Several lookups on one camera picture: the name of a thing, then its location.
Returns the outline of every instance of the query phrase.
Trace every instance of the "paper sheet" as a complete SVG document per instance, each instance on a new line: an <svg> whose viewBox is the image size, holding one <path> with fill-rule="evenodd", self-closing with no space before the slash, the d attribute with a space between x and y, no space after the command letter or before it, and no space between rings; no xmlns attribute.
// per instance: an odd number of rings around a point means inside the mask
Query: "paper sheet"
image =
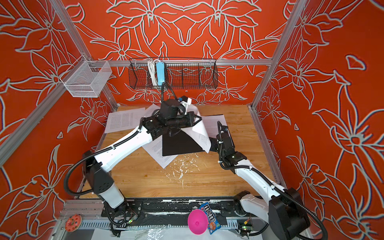
<svg viewBox="0 0 384 240"><path fill-rule="evenodd" d="M147 108L144 112L144 114L140 118L147 118L152 116L152 113L154 110L160 109L158 105L152 104L149 108Z"/></svg>
<svg viewBox="0 0 384 240"><path fill-rule="evenodd" d="M224 115L202 116L201 118L203 119L208 137L216 138L218 135L217 121L220 121L223 126L227 126Z"/></svg>
<svg viewBox="0 0 384 240"><path fill-rule="evenodd" d="M149 117L152 115L153 111L160 109L159 106L152 104L149 108L145 110L141 118ZM154 141L143 146L144 150L149 153L151 157L162 167L165 168L170 162L177 157L177 155L172 156L163 156L163 136L158 137Z"/></svg>
<svg viewBox="0 0 384 240"><path fill-rule="evenodd" d="M194 105L188 106L188 112L193 111L195 115L199 115L199 110ZM183 132L188 134L205 152L209 152L209 149L211 148L211 141L209 141L209 137L207 134L207 131L204 127L203 121L200 121L198 124L196 124L193 127L188 128L182 128Z"/></svg>
<svg viewBox="0 0 384 240"><path fill-rule="evenodd" d="M163 136L144 145L143 148L162 168L165 168L177 157L177 155L163 156Z"/></svg>
<svg viewBox="0 0 384 240"><path fill-rule="evenodd" d="M140 116L142 116L144 112L145 108L137 108L110 113L104 133L136 128L140 124Z"/></svg>

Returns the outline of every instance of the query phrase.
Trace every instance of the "orange wall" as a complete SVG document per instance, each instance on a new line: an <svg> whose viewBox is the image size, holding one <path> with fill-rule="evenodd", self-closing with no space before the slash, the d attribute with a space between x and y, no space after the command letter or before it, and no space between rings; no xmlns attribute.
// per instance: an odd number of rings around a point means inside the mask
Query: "orange wall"
<svg viewBox="0 0 384 240"><path fill-rule="evenodd" d="M0 144L80 56L49 1L1 1ZM63 176L104 132L105 97L58 100L0 170L0 239L48 239L68 196ZM70 185L82 179L74 173Z"/></svg>
<svg viewBox="0 0 384 240"><path fill-rule="evenodd" d="M92 57L271 58L294 0L63 0ZM158 103L159 90L133 90L128 71L114 68L108 86L118 103ZM219 68L216 90L176 90L199 104L248 104L266 66Z"/></svg>
<svg viewBox="0 0 384 240"><path fill-rule="evenodd" d="M330 239L382 239L384 4L319 3L301 13L258 116L285 182Z"/></svg>

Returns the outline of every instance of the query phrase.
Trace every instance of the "pink toy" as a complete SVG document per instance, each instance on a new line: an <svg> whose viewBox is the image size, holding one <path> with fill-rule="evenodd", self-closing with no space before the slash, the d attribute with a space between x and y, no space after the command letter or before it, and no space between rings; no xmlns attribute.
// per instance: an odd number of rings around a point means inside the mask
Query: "pink toy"
<svg viewBox="0 0 384 240"><path fill-rule="evenodd" d="M207 215L200 209L193 210L188 216L188 227L196 235L203 234L208 228Z"/></svg>

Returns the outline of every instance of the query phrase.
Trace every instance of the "blue power strip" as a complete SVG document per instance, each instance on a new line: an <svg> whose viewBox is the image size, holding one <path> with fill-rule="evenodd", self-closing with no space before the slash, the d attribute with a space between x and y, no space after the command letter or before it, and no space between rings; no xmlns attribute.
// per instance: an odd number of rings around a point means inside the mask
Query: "blue power strip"
<svg viewBox="0 0 384 240"><path fill-rule="evenodd" d="M164 76L164 63L156 63L156 72L157 72L157 84L161 86L163 82L166 81Z"/></svg>

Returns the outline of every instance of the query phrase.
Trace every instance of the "white wire basket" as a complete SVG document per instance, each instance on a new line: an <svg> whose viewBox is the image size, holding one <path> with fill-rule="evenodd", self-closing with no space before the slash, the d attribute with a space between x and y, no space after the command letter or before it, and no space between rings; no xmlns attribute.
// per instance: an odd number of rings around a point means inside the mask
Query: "white wire basket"
<svg viewBox="0 0 384 240"><path fill-rule="evenodd" d="M87 61L80 61L79 64L76 71L63 82L65 88L73 97L97 98L112 74L108 61L99 72L93 72Z"/></svg>

